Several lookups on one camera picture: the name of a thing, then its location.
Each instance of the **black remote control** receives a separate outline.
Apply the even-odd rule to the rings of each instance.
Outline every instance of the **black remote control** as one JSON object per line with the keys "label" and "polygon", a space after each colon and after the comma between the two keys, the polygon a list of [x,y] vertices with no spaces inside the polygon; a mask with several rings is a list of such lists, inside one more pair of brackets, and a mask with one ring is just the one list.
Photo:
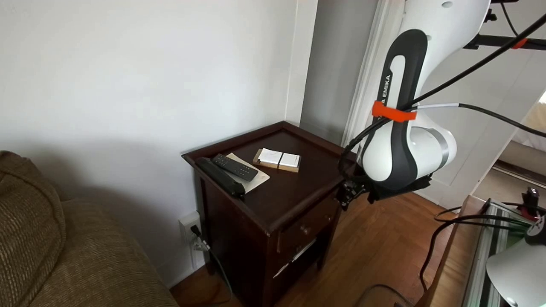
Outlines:
{"label": "black remote control", "polygon": [[243,179],[243,181],[252,181],[257,174],[255,169],[243,165],[233,159],[228,159],[225,155],[216,155],[211,159],[218,167],[225,169],[226,172]]}
{"label": "black remote control", "polygon": [[230,196],[243,199],[245,191],[240,182],[233,181],[230,176],[226,176],[216,164],[213,164],[209,159],[197,159],[196,165],[202,169],[218,186],[221,186],[223,191],[226,191]]}

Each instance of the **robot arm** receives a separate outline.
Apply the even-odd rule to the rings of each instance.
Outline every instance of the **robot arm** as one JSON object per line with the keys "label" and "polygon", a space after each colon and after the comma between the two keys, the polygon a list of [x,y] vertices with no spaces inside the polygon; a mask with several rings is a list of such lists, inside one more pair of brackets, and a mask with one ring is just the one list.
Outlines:
{"label": "robot arm", "polygon": [[[411,113],[431,70],[477,34],[489,0],[405,0],[395,5],[402,5],[399,34],[385,55],[373,123]],[[354,174],[373,201],[428,186],[431,172],[448,164],[455,152],[450,131],[412,113],[382,124],[361,141]]]}

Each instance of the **wooden nightstand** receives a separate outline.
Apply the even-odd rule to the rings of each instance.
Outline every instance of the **wooden nightstand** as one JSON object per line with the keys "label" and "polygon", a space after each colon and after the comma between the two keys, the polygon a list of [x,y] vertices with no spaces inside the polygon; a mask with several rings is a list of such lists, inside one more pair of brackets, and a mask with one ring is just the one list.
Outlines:
{"label": "wooden nightstand", "polygon": [[[300,170],[260,167],[271,177],[243,201],[228,196],[194,164],[230,152],[250,162],[262,147],[298,153]],[[339,218],[332,196],[341,182],[339,155],[341,147],[288,123],[182,155],[194,167],[202,234],[245,305],[272,305],[310,264],[324,264]]]}

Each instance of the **nightstand drawer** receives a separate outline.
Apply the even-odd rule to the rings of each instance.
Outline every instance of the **nightstand drawer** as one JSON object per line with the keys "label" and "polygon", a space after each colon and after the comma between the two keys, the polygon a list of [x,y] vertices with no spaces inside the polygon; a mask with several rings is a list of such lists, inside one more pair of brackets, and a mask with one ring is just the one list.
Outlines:
{"label": "nightstand drawer", "polygon": [[281,230],[276,252],[281,257],[296,254],[334,218],[336,206],[337,203],[332,198],[324,198],[303,217]]}

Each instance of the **brown couch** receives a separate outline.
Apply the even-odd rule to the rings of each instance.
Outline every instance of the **brown couch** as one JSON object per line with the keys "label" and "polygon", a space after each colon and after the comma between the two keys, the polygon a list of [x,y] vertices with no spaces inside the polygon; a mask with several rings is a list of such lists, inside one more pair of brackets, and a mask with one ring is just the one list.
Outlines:
{"label": "brown couch", "polygon": [[93,205],[59,201],[28,159],[0,152],[0,305],[175,305],[148,257]]}

